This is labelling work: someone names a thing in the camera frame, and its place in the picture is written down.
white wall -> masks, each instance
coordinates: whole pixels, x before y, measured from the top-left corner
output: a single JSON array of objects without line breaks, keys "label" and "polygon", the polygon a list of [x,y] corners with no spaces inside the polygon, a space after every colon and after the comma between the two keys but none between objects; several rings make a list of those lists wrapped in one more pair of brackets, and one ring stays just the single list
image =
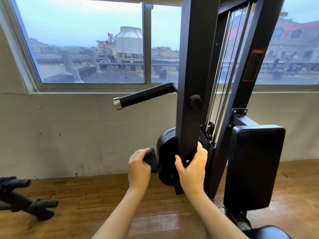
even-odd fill
[{"label": "white wall", "polygon": [[[135,150],[175,126],[176,94],[121,111],[115,95],[25,95],[2,31],[0,40],[1,176],[124,173]],[[286,128],[282,160],[319,158],[318,101],[318,93],[253,94],[248,116]]]}]

person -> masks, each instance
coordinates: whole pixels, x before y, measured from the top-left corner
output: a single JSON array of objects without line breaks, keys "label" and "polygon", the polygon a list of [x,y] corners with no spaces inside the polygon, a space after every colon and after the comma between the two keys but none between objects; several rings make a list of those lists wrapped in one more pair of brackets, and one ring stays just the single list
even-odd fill
[{"label": "person", "polygon": [[[148,148],[136,151],[128,163],[130,187],[124,198],[104,222],[92,239],[123,239],[127,238],[134,213],[147,189],[151,177],[151,167],[143,161]],[[248,237],[233,224],[214,205],[204,192],[205,164],[207,151],[201,143],[188,167],[184,168],[181,158],[175,156],[175,166],[178,171],[181,186],[201,217],[206,229],[213,239],[248,239]]]}]

white cooling tower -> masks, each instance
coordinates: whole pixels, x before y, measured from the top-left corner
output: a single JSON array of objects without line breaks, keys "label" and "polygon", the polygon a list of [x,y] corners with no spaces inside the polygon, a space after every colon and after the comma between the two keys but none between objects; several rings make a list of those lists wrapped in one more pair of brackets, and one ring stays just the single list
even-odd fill
[{"label": "white cooling tower", "polygon": [[115,36],[117,53],[142,54],[142,29],[135,27],[121,27],[121,32]]}]

wooden floor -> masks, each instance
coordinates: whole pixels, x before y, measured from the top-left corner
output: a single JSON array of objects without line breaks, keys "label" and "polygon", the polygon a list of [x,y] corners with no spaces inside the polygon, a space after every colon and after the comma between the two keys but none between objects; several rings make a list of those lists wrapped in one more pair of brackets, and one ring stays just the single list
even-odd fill
[{"label": "wooden floor", "polygon": [[[225,177],[215,204],[222,207]],[[32,199],[58,199],[55,216],[38,222],[24,212],[0,212],[0,238],[90,239],[128,189],[127,174],[34,180],[19,192]],[[319,238],[319,159],[282,162],[270,206],[248,212],[253,227],[276,225],[293,239]],[[129,238],[206,238],[187,198],[176,196],[152,175]]]}]

gym machine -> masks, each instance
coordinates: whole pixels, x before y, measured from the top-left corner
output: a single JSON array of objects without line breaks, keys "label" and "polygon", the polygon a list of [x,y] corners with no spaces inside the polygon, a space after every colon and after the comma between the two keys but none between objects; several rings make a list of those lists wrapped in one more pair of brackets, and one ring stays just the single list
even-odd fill
[{"label": "gym machine", "polygon": [[[163,84],[113,100],[121,110],[177,92],[176,127],[160,136],[156,152],[151,149],[146,162],[153,172],[159,173],[164,184],[174,186],[176,194],[182,194],[174,155],[178,154],[183,165],[188,166],[200,141],[208,151],[204,190],[214,200],[228,161],[225,215],[251,239],[291,239],[275,226],[252,229],[247,219],[247,211],[270,204],[285,138],[284,128],[259,125],[246,116],[283,2],[182,0],[178,84]],[[233,28],[238,19],[238,28]],[[236,45],[230,47],[232,58],[222,90],[224,99],[218,105],[213,123],[212,110],[218,103],[216,94],[226,63],[225,54],[229,53],[229,36],[234,33]]]},{"label": "gym machine", "polygon": [[55,208],[59,201],[31,201],[28,198],[14,192],[16,188],[26,188],[31,185],[30,179],[17,179],[15,176],[0,177],[0,210],[11,210],[12,212],[24,211],[37,217],[39,221],[45,221],[54,216],[54,212],[47,208]]}]

